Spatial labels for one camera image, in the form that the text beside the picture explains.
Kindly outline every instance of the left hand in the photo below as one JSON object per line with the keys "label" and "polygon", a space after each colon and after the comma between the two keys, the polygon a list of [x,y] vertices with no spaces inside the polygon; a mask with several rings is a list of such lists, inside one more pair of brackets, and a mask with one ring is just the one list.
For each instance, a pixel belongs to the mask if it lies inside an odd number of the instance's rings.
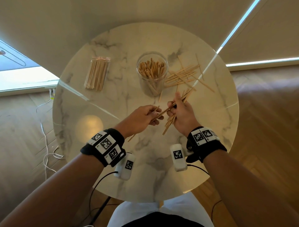
{"label": "left hand", "polygon": [[154,112],[156,108],[153,105],[140,106],[113,128],[119,131],[125,139],[134,134],[141,133],[149,124],[153,126],[159,124],[157,119],[150,123],[162,111],[161,108],[158,108]]}

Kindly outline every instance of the wristband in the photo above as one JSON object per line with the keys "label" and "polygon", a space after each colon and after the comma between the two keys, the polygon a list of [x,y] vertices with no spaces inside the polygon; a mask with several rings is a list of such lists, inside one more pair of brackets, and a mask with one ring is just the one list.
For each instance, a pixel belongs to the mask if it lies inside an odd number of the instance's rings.
{"label": "wristband", "polygon": [[95,156],[104,167],[114,167],[126,155],[122,148],[124,141],[119,131],[110,128],[95,134],[80,151]]}
{"label": "wristband", "polygon": [[194,154],[187,157],[186,162],[192,163],[197,160],[203,162],[205,157],[216,150],[227,149],[220,142],[219,137],[211,129],[200,126],[192,130],[188,135],[186,147],[192,150]]}

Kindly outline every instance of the white marble table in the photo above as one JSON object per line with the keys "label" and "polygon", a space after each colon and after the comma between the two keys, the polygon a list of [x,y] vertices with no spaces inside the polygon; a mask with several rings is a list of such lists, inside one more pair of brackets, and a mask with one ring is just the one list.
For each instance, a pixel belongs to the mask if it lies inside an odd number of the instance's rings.
{"label": "white marble table", "polygon": [[[55,93],[53,122],[56,138],[67,161],[79,154],[80,148],[94,134],[113,127],[137,107],[153,104],[165,109],[167,101],[173,99],[176,87],[165,89],[160,103],[158,97],[147,97],[141,91],[136,62],[142,53],[148,51],[158,51],[166,56],[170,70],[180,69],[177,55],[187,66],[197,63],[197,53],[205,82],[216,92],[212,93],[197,83],[197,91],[188,101],[198,121],[212,128],[230,150],[238,126],[239,104],[235,84],[224,62],[197,36],[174,26],[144,22],[123,25],[98,35],[85,44],[66,66]],[[83,86],[94,55],[111,57],[102,92],[87,90]],[[194,167],[183,172],[174,171],[169,146],[181,143],[185,148],[187,140],[173,125],[162,136],[165,123],[166,120],[156,127],[149,126],[130,142],[125,142],[125,150],[136,156],[128,181],[110,175],[97,190],[121,200],[153,202],[179,196],[206,181],[209,176]],[[199,161],[193,164],[204,168]],[[106,167],[99,179],[113,170]]]}

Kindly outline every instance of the hand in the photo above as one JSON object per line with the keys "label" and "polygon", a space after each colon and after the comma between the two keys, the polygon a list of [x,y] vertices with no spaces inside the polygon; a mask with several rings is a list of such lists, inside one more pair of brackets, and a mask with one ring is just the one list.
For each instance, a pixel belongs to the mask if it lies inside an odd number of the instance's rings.
{"label": "hand", "polygon": [[158,125],[159,121],[157,119],[150,123],[162,111],[161,108],[158,108],[154,112],[156,108],[153,105],[140,106],[113,128],[119,131],[126,139],[129,136],[144,131],[149,124],[153,126]]}
{"label": "hand", "polygon": [[167,115],[173,116],[176,114],[174,127],[187,137],[193,129],[201,125],[196,120],[192,106],[187,101],[185,103],[182,102],[179,92],[175,93],[173,101],[169,101],[167,103],[168,107],[171,107],[174,102],[176,103],[176,108],[172,107],[169,111],[167,111]]}

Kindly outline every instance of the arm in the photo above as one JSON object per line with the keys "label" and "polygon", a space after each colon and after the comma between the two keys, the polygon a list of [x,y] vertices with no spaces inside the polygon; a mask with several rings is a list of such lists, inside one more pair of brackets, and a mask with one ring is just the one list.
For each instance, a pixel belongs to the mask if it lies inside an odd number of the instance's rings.
{"label": "arm", "polygon": [[[183,104],[179,93],[174,101],[177,108],[167,114],[176,114],[174,126],[187,137],[201,125],[191,105]],[[203,160],[203,164],[238,226],[299,226],[299,215],[227,152],[216,150]]]}
{"label": "arm", "polygon": [[[114,128],[125,139],[140,133],[157,112],[161,112],[160,108],[153,112],[155,108],[152,105],[139,107]],[[32,192],[0,223],[0,227],[69,226],[103,168],[94,156],[79,154]]]}

